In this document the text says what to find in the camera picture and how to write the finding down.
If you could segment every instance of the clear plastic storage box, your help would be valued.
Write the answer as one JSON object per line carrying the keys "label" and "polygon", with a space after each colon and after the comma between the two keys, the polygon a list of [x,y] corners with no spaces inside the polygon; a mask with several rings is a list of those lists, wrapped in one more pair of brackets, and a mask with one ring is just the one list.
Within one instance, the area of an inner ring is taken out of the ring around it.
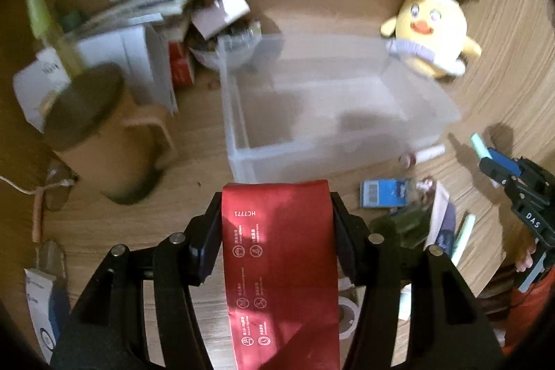
{"label": "clear plastic storage box", "polygon": [[236,182],[298,182],[433,145],[457,106],[380,38],[264,35],[221,97]]}

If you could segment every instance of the person's hand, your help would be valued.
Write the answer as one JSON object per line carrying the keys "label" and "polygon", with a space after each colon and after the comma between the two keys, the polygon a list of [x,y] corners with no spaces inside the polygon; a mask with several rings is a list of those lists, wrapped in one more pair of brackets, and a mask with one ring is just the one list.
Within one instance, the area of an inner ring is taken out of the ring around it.
{"label": "person's hand", "polygon": [[514,261],[518,272],[526,271],[526,269],[532,267],[534,263],[532,254],[536,252],[536,242],[532,235],[528,231],[525,231],[523,235],[524,239],[518,247],[517,257]]}

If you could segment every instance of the wooden floor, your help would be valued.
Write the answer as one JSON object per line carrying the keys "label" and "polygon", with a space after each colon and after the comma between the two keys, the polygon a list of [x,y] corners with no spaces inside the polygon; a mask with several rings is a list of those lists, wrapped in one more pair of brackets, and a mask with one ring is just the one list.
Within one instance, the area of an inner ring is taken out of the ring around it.
{"label": "wooden floor", "polygon": [[[71,0],[87,10],[98,9],[105,0]],[[253,0],[266,31],[309,31],[377,35],[382,20],[394,15],[402,0]],[[21,28],[23,0],[2,0],[6,13],[3,30],[10,30],[3,52],[30,43],[30,32]],[[555,170],[555,39],[549,0],[471,0],[463,4],[469,35],[484,49],[460,80],[444,83],[459,105],[463,120],[453,125],[444,143],[447,153],[418,166],[415,177],[429,174],[450,191],[460,221],[466,211],[478,221],[460,263],[460,271],[473,292],[478,293],[497,270],[506,253],[514,252],[522,226],[510,212],[503,194],[493,190],[480,175],[469,147],[473,132],[491,127],[498,147],[509,154],[525,155]],[[31,48],[26,49],[31,55]],[[22,57],[10,60],[6,71],[25,64]],[[57,240],[66,250],[69,294],[75,302],[92,273],[113,244],[131,249],[153,246],[185,228],[204,212],[215,191],[232,181],[225,153],[217,77],[201,72],[192,89],[178,93],[176,116],[179,161],[165,174],[145,201],[131,207],[117,206],[80,182],[62,211],[48,213],[45,237]],[[359,184],[368,177],[397,176],[390,162],[341,174],[331,174],[331,190],[338,191],[347,208],[370,220],[375,213],[359,209]],[[12,268],[30,266],[30,256],[19,256]],[[193,290],[196,314],[215,368],[234,368],[228,326],[221,258],[207,284]],[[25,300],[23,276],[10,285],[16,301],[12,310],[22,313]],[[145,311],[152,359],[161,362],[156,344],[152,293],[146,294]],[[406,348],[408,328],[401,325],[398,354]]]}

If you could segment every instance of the white cable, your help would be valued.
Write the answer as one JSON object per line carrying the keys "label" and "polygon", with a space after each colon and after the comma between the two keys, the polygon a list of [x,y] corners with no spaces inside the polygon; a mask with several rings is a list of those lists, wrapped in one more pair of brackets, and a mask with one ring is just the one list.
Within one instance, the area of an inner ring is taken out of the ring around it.
{"label": "white cable", "polygon": [[49,188],[54,188],[54,187],[59,187],[59,186],[71,187],[73,184],[75,184],[75,181],[73,179],[62,179],[59,182],[51,183],[51,184],[46,185],[44,187],[37,187],[34,190],[25,190],[24,188],[21,188],[21,187],[17,186],[16,184],[14,184],[12,181],[10,181],[9,179],[7,179],[4,176],[0,176],[0,180],[4,181],[5,183],[9,183],[13,188],[15,188],[16,190],[19,190],[21,193],[25,193],[26,195],[35,195],[37,193],[37,191],[40,190],[40,189],[48,190]]}

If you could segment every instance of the dark mug lid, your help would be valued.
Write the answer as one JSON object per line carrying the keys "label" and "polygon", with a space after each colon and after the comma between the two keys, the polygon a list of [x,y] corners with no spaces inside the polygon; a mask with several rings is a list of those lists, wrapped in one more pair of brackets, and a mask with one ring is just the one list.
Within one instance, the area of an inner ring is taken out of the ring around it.
{"label": "dark mug lid", "polygon": [[44,141],[58,152],[84,141],[109,118],[123,88],[123,75],[115,63],[85,70],[54,101],[44,121]]}

